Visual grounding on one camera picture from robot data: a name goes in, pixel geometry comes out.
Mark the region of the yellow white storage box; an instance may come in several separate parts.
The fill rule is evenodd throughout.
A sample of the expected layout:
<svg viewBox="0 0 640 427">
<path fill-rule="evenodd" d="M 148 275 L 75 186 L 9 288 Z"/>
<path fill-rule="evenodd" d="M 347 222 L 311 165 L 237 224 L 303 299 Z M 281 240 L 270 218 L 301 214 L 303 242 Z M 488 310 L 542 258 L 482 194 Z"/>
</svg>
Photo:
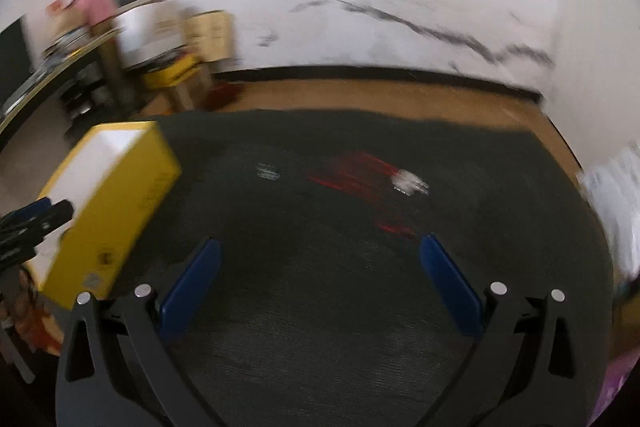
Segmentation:
<svg viewBox="0 0 640 427">
<path fill-rule="evenodd" d="M 40 195 L 68 200 L 70 222 L 47 235 L 27 265 L 40 294 L 69 310 L 76 296 L 108 296 L 181 167 L 154 121 L 91 128 Z"/>
</svg>

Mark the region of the black computer monitor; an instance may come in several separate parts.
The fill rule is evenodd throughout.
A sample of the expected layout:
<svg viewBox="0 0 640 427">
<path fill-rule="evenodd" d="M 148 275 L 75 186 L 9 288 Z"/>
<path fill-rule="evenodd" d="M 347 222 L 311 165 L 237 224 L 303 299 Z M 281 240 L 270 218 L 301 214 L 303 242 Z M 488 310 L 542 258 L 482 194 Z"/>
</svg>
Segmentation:
<svg viewBox="0 0 640 427">
<path fill-rule="evenodd" d="M 23 19 L 20 17 L 4 28 L 0 34 L 0 101 L 9 101 L 12 95 L 32 73 Z"/>
</svg>

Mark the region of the black yellow-edged desk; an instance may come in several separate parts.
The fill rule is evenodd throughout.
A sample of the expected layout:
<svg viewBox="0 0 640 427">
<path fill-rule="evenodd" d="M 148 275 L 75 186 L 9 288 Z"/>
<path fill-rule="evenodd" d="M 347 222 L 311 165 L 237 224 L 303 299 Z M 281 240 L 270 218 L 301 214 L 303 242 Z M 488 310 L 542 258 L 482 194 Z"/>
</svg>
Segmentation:
<svg viewBox="0 0 640 427">
<path fill-rule="evenodd" d="M 25 121 L 35 113 L 38 107 L 63 87 L 66 82 L 72 80 L 81 69 L 91 64 L 96 64 L 96 68 L 102 78 L 107 81 L 107 84 L 111 84 L 111 75 L 108 72 L 102 50 L 107 43 L 115 41 L 118 34 L 118 29 L 111 29 L 105 34 L 92 39 L 88 44 L 70 54 L 55 69 L 52 69 L 47 76 L 41 77 L 34 82 L 14 102 L 9 104 L 8 109 L 2 108 L 1 150 L 4 150 L 6 144 L 11 141 L 15 133 L 20 130 Z"/>
</svg>

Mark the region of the white printed plastic bag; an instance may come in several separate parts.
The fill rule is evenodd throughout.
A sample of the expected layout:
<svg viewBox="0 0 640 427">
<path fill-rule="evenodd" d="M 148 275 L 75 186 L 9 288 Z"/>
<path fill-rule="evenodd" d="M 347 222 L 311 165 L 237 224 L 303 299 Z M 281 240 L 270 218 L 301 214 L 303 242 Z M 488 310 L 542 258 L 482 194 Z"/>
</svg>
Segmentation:
<svg viewBox="0 0 640 427">
<path fill-rule="evenodd" d="M 578 174 L 582 194 L 598 216 L 617 285 L 639 276 L 639 142 Z"/>
</svg>

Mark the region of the yellow black cardboard box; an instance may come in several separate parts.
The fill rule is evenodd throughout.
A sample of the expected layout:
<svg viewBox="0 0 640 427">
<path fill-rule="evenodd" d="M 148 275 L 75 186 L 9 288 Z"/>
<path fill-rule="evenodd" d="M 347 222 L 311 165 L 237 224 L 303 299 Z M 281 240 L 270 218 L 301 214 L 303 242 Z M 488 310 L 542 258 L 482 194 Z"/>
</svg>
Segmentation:
<svg viewBox="0 0 640 427">
<path fill-rule="evenodd" d="M 150 70 L 142 75 L 142 82 L 148 89 L 164 89 L 174 87 L 183 77 L 197 68 L 200 61 L 193 54 L 184 54 L 170 64 Z"/>
</svg>

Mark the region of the dark red floor cloth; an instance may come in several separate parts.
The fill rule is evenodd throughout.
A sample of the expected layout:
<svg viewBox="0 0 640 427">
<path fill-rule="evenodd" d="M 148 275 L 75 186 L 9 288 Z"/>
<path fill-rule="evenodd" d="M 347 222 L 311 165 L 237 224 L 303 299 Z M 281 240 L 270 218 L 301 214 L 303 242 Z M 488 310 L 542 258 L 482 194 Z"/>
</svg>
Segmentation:
<svg viewBox="0 0 640 427">
<path fill-rule="evenodd" d="M 216 112 L 216 110 L 223 109 L 238 101 L 243 91 L 244 86 L 242 83 L 216 83 L 204 96 L 201 109 L 206 110 L 206 112 Z"/>
</svg>

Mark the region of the pink box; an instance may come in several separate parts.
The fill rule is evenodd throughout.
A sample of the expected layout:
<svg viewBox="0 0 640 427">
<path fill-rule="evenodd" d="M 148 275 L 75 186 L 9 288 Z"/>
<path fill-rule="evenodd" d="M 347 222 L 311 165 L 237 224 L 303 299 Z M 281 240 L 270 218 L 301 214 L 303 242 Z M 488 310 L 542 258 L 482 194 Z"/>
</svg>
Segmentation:
<svg viewBox="0 0 640 427">
<path fill-rule="evenodd" d="M 114 0 L 77 0 L 77 5 L 85 14 L 89 26 L 103 23 L 117 13 Z"/>
</svg>

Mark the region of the brown kraft paper bag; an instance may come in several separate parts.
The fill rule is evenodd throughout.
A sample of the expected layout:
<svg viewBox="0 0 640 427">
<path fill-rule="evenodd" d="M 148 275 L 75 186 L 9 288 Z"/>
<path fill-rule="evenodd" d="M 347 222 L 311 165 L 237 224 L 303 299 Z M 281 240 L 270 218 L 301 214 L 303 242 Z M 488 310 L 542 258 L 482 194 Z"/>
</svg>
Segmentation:
<svg viewBox="0 0 640 427">
<path fill-rule="evenodd" d="M 195 14 L 186 19 L 186 41 L 206 63 L 229 60 L 233 56 L 232 16 L 223 10 Z"/>
</svg>

